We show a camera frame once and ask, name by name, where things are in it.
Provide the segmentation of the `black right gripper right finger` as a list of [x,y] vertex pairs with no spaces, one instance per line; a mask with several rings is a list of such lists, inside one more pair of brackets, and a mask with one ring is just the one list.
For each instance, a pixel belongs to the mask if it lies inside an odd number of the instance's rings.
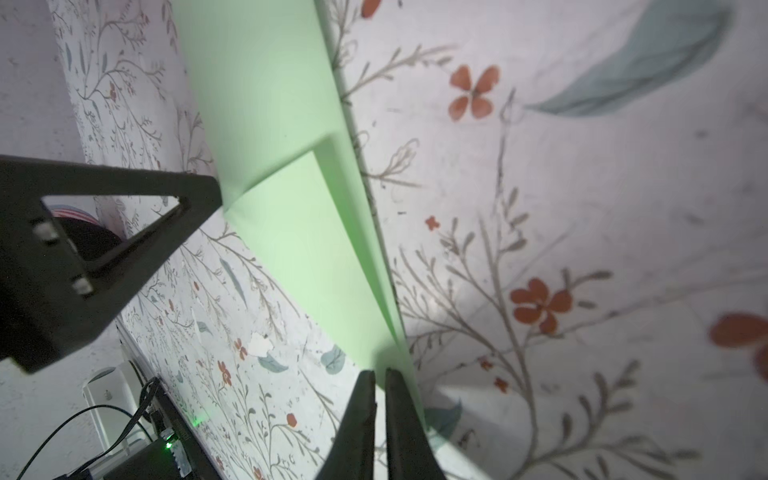
[[384,391],[388,479],[446,480],[399,371],[386,371]]

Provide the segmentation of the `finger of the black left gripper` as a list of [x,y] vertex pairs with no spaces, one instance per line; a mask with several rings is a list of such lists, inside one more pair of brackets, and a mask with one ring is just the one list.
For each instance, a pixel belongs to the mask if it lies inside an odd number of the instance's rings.
[[[168,196],[178,204],[85,260],[47,196]],[[2,156],[2,358],[35,373],[92,343],[221,205],[213,176]]]

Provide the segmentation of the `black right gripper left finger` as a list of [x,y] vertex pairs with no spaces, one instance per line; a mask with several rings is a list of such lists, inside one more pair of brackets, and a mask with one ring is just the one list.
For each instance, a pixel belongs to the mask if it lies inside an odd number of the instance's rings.
[[376,421],[375,372],[362,371],[317,480],[371,480]]

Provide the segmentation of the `light green paper sheet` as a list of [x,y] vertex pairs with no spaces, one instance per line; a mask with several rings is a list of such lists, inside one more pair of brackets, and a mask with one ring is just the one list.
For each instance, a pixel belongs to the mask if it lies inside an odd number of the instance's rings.
[[403,321],[312,1],[178,1],[223,213],[358,367],[418,395]]

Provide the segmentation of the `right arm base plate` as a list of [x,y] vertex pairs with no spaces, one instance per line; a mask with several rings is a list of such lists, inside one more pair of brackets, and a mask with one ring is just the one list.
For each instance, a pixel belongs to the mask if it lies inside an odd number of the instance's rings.
[[148,442],[140,435],[118,448],[104,467],[90,468],[93,479],[223,479],[162,383],[155,389],[150,418],[157,438]]

